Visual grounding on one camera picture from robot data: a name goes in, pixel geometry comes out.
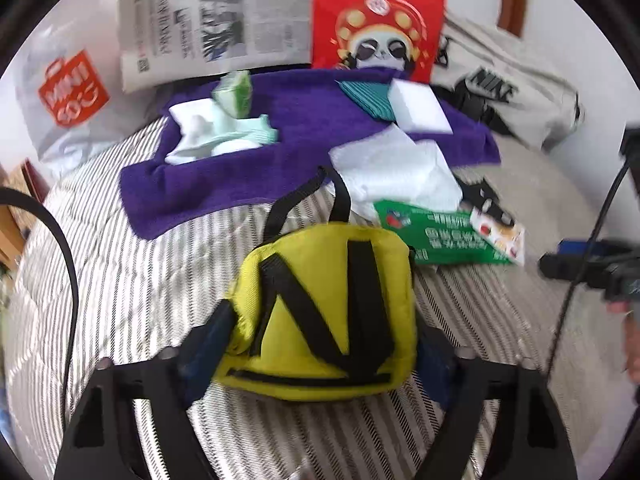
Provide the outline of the person's right hand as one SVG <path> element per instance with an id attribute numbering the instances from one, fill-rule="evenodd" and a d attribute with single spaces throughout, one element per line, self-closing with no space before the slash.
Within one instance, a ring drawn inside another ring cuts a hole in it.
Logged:
<path id="1" fill-rule="evenodd" d="M 632 382 L 640 382 L 640 335 L 639 324 L 634 318 L 630 304 L 626 302 L 610 302 L 608 312 L 623 317 L 624 353 L 626 356 L 626 372 Z"/>

